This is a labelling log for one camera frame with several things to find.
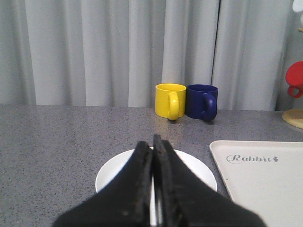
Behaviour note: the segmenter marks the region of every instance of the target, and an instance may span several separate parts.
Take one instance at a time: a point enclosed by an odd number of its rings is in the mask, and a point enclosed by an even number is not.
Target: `curtain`
[[[159,83],[212,84],[218,108],[303,108],[290,0],[0,0],[0,104],[154,106]]]

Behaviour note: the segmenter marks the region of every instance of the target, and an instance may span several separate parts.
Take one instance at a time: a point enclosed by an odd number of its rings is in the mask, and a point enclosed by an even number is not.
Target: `gray countertop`
[[[303,130],[282,112],[219,110],[211,123],[184,116],[175,122],[152,108],[0,105],[1,226],[49,227],[57,215],[95,193],[102,165],[152,146],[153,134],[204,162],[218,192],[228,196],[209,145],[215,140],[303,141]]]

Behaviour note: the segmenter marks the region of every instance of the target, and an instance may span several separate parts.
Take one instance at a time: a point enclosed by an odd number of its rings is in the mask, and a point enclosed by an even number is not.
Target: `plate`
[[[99,192],[104,188],[123,168],[128,159],[131,157],[134,149],[125,151],[116,155],[107,161],[99,170],[96,177],[95,187],[96,192]],[[185,152],[175,150],[179,158],[184,164],[205,184],[210,188],[217,191],[217,182],[212,171],[199,159],[187,154]],[[156,209],[155,209],[155,195],[152,184],[151,189],[151,226],[156,226]]]

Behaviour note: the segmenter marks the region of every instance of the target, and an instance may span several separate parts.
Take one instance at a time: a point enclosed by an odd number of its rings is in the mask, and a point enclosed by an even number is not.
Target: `tray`
[[[210,150],[235,203],[269,227],[303,225],[303,143],[217,140]]]

